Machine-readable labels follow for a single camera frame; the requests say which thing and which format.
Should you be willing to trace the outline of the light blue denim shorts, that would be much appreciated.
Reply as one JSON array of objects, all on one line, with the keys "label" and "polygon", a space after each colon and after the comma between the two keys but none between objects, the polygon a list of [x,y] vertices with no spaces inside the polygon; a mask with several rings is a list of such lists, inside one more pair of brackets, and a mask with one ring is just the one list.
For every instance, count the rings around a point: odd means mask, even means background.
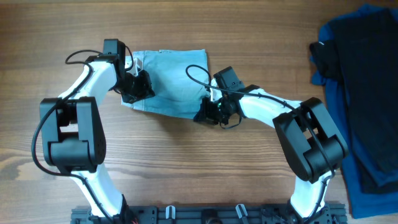
[{"label": "light blue denim shorts", "polygon": [[155,96],[122,105],[134,110],[193,119],[202,99],[210,95],[202,83],[209,83],[206,50],[144,50],[133,53],[148,72]]}]

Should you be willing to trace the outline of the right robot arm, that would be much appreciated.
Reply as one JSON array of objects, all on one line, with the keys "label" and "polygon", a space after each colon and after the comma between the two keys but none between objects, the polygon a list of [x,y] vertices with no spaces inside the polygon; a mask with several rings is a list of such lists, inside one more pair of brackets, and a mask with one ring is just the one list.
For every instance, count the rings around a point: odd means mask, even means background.
[{"label": "right robot arm", "polygon": [[211,86],[196,122],[229,127],[229,118],[258,120],[275,129],[288,165],[296,175],[286,220],[311,223],[325,207],[329,181],[348,155],[348,145],[325,105],[318,98],[291,101],[266,93],[256,85],[239,90]]}]

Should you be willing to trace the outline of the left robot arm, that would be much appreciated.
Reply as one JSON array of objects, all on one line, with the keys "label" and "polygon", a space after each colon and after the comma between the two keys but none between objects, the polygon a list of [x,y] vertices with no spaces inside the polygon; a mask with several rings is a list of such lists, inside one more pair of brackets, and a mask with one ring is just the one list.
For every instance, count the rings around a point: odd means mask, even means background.
[{"label": "left robot arm", "polygon": [[69,177],[90,204],[86,223],[137,223],[124,195],[104,164],[106,138],[99,105],[116,90],[128,103],[154,95],[138,58],[95,52],[83,63],[74,84],[56,98],[40,102],[40,123],[32,139],[32,158],[43,172]]}]

